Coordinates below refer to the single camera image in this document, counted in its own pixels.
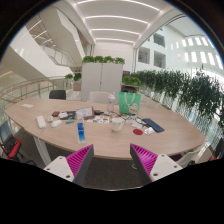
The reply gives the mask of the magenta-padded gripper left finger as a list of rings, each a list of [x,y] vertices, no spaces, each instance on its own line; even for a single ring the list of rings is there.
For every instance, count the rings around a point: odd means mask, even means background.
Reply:
[[[82,186],[93,155],[93,145],[85,146],[67,157],[58,156],[44,170]]]

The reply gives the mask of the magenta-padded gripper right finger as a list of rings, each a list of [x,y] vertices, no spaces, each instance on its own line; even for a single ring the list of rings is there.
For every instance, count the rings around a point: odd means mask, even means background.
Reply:
[[[147,185],[182,169],[180,165],[166,154],[157,155],[136,144],[130,144],[130,154],[143,185]]]

